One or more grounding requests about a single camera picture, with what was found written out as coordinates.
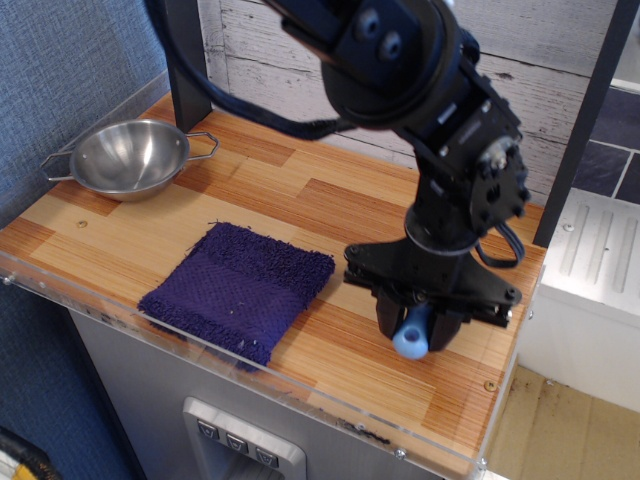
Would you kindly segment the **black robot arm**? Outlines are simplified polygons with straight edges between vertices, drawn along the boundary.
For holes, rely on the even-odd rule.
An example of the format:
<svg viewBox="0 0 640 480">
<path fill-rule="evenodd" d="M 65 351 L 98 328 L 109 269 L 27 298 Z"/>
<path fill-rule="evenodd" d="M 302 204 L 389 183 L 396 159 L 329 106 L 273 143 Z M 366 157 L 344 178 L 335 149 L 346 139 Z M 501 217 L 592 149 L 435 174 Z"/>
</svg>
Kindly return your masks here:
<svg viewBox="0 0 640 480">
<path fill-rule="evenodd" d="M 479 48 L 443 1 L 275 1 L 316 54 L 350 127 L 389 130 L 419 182 L 402 239 L 347 247 L 344 279 L 376 299 L 380 332 L 419 359 L 472 320 L 506 326 L 521 292 L 497 275 L 525 254 L 509 227 L 530 194 L 519 121 L 479 74 Z"/>
</svg>

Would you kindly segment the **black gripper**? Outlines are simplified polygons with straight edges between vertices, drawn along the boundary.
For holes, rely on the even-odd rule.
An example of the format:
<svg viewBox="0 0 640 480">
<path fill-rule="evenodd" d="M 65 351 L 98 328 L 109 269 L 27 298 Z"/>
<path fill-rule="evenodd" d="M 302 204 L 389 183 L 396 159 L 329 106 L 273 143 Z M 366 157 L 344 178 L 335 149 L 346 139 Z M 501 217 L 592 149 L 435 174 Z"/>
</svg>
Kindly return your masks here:
<svg viewBox="0 0 640 480">
<path fill-rule="evenodd" d="M 476 253 L 452 256 L 429 252 L 411 239 L 353 244 L 345 249 L 347 283 L 369 289 L 376 298 L 380 332 L 392 339 L 419 305 L 433 309 L 428 321 L 429 351 L 444 350 L 461 324 L 472 319 L 505 327 L 521 292 L 490 271 L 513 268 L 521 261 L 521 241 L 506 224 L 497 226 L 515 254 L 513 260 L 491 258 L 480 245 Z"/>
</svg>

